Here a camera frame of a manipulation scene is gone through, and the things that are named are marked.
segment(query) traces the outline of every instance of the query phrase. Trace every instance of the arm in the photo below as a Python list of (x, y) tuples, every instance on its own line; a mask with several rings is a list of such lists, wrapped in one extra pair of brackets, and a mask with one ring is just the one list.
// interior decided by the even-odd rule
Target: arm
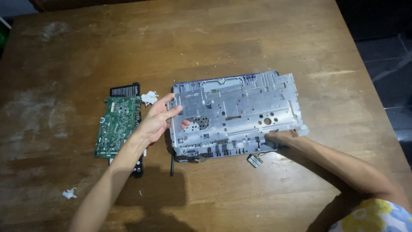
[[(100, 229), (144, 149), (157, 141), (169, 127), (167, 119), (182, 110), (181, 105), (170, 111), (166, 110), (165, 104), (173, 98), (174, 94), (169, 94), (152, 106), (144, 121), (127, 139), (103, 176), (83, 200), (73, 217), (69, 231), (94, 232)], [(190, 125), (189, 121), (182, 122), (182, 128), (187, 125)]]
[(403, 188), (376, 167), (354, 156), (314, 142), (306, 136), (295, 137), (295, 133), (292, 130), (271, 131), (265, 137), (304, 152), (307, 158), (335, 174), (360, 193), (371, 194), (374, 198), (393, 202), (411, 212)]

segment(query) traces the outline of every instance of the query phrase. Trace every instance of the person's left hand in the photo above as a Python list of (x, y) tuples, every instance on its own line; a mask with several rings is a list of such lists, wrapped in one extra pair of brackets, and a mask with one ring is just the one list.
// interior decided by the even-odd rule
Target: person's left hand
[[(170, 128), (167, 120), (179, 114), (179, 112), (183, 109), (181, 105), (178, 105), (169, 111), (167, 110), (166, 104), (174, 98), (175, 94), (169, 93), (162, 99), (155, 102), (147, 113), (146, 118), (137, 127), (135, 133), (140, 133), (140, 136), (149, 143), (157, 141), (166, 129)], [(183, 130), (189, 125), (190, 122), (188, 120), (183, 120), (180, 127)]]

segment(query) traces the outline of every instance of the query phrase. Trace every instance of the circular hole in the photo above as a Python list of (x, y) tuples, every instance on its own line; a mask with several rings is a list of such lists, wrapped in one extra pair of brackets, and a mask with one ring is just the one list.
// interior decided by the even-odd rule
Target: circular hole
[(272, 120), (270, 120), (270, 118), (265, 118), (265, 119), (263, 120), (263, 122), (264, 122), (266, 125), (270, 125), (270, 124), (272, 123)]

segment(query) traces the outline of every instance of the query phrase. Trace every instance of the green circuit board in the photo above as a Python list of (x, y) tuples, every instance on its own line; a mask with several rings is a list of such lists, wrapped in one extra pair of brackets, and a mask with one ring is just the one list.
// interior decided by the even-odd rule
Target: green circuit board
[(140, 96), (108, 97), (100, 118), (94, 157), (114, 158), (140, 120)]

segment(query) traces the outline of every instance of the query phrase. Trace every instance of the microchip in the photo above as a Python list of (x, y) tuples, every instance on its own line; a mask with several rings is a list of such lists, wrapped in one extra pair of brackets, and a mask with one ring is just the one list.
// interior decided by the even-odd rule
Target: microchip
[(262, 163), (263, 160), (261, 160), (258, 155), (256, 154), (250, 154), (248, 157), (248, 162), (255, 168), (259, 167)]

